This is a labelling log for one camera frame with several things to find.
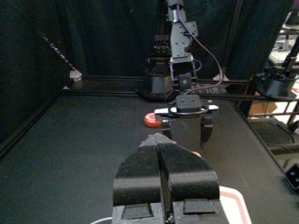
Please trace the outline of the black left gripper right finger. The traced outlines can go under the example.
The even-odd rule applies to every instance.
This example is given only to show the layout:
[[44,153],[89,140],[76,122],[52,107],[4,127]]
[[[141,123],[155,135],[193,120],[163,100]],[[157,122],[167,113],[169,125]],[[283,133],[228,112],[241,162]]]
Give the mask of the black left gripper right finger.
[[205,160],[161,134],[156,135],[156,152],[172,224],[229,224],[219,177]]

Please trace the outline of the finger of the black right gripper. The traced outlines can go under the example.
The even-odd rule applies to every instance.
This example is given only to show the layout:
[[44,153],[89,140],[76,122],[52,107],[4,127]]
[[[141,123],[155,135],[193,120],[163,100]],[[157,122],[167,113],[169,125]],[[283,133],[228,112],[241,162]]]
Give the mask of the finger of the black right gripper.
[[172,139],[172,131],[171,131],[171,119],[161,115],[161,127],[163,127],[163,134]]
[[200,119],[200,148],[204,149],[211,138],[212,132],[212,117],[204,116]]

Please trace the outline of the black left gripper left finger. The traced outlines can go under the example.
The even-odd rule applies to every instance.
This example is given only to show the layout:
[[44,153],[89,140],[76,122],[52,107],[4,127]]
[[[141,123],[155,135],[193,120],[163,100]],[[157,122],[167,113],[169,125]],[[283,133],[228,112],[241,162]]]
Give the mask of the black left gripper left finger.
[[117,168],[112,224],[164,224],[157,137],[151,135]]

